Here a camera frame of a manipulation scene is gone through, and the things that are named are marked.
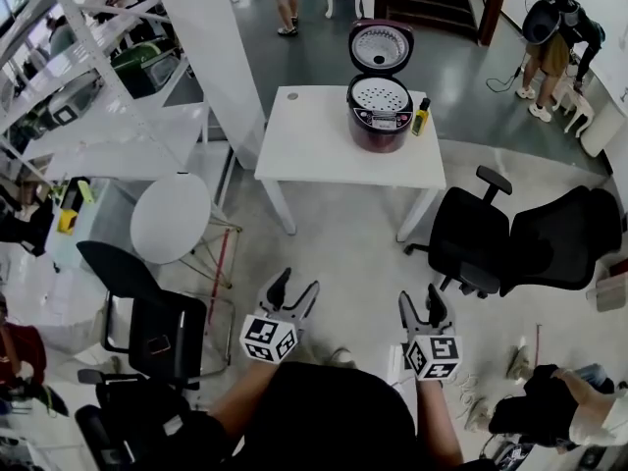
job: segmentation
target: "staircase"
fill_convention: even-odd
[[[474,41],[478,39],[468,0],[386,0],[386,15],[391,20],[444,29]]]

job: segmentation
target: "rice cooker lid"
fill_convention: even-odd
[[[349,55],[365,74],[393,75],[412,55],[412,28],[389,20],[361,20],[349,32]]]

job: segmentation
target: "yellow bottle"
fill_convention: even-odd
[[[430,108],[430,98],[423,98],[423,101],[421,101],[421,106],[419,106],[419,109],[416,111],[414,122],[412,123],[412,133],[416,136],[420,135],[423,132],[425,123],[428,122],[428,117],[430,117],[430,112],[428,112],[428,108]]]

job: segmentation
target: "chair wheel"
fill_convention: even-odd
[[[460,285],[460,291],[462,291],[462,294],[464,295],[471,294],[473,292],[473,287],[462,283],[462,285]]]

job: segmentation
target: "rice cooker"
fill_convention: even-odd
[[[353,140],[371,152],[394,152],[412,124],[414,105],[403,84],[393,77],[407,65],[412,28],[388,20],[356,22],[349,33],[349,54],[363,72],[349,84],[346,100]]]

